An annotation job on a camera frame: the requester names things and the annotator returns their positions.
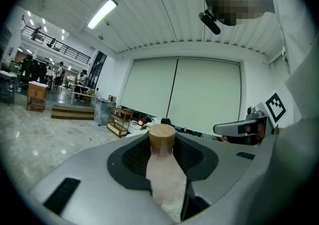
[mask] white table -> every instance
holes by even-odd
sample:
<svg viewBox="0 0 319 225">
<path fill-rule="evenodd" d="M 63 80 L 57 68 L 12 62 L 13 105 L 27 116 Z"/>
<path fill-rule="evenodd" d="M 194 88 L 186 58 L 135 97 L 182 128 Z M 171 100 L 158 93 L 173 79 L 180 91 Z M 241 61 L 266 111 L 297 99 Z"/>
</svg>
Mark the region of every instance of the white table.
<svg viewBox="0 0 319 225">
<path fill-rule="evenodd" d="M 80 87 L 80 91 L 82 91 L 82 88 L 86 88 L 86 89 L 88 89 L 88 90 L 94 90 L 94 95 L 87 95 L 87 94 L 84 94 L 84 93 L 75 92 L 75 91 L 74 91 L 75 86 L 79 86 L 79 87 Z M 87 96 L 87 97 L 95 97 L 95 100 L 96 100 L 97 90 L 95 90 L 95 89 L 90 89 L 89 87 L 85 87 L 85 86 L 83 86 L 83 85 L 73 84 L 71 104 L 73 103 L 74 94 L 81 95 L 81 96 Z"/>
</svg>

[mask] desk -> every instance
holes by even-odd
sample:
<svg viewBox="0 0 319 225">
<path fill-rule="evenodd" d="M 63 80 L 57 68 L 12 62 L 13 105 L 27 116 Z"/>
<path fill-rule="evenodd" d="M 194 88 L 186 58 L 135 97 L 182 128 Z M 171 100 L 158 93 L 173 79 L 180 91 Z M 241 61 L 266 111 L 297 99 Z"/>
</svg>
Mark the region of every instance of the desk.
<svg viewBox="0 0 319 225">
<path fill-rule="evenodd" d="M 35 81 L 29 82 L 28 88 L 28 96 L 27 96 L 27 103 L 26 109 L 29 108 L 40 109 L 42 112 L 45 109 L 45 98 L 46 98 L 46 89 L 48 85 L 41 84 Z M 37 100 L 39 104 L 33 104 L 32 99 Z"/>
<path fill-rule="evenodd" d="M 7 99 L 8 106 L 14 103 L 14 93 L 16 89 L 17 75 L 0 71 L 0 97 Z"/>
<path fill-rule="evenodd" d="M 94 95 L 87 95 L 87 94 L 84 94 L 84 93 L 74 92 L 75 86 L 79 86 L 80 87 L 80 91 L 82 91 L 82 88 L 86 88 L 86 89 L 88 89 L 88 91 L 89 90 L 93 90 L 94 91 Z M 74 94 L 81 95 L 81 96 L 86 96 L 86 97 L 95 97 L 95 100 L 96 100 L 97 91 L 95 89 L 90 89 L 89 87 L 85 87 L 83 85 L 73 84 L 71 104 L 73 103 Z"/>
</svg>

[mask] white corrugated ceiling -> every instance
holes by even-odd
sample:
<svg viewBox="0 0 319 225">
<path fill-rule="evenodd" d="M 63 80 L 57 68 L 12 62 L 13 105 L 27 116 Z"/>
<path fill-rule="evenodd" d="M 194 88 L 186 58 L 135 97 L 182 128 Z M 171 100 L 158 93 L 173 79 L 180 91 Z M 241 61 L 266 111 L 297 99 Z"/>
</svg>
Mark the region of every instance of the white corrugated ceiling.
<svg viewBox="0 0 319 225">
<path fill-rule="evenodd" d="M 283 47 L 279 25 L 271 13 L 246 25 L 218 24 L 221 34 L 214 35 L 198 18 L 205 10 L 204 0 L 116 0 L 119 5 L 90 30 L 87 23 L 106 1 L 22 0 L 21 6 L 70 33 L 84 31 L 117 54 L 153 44 L 204 41 L 244 47 L 270 60 Z"/>
</svg>

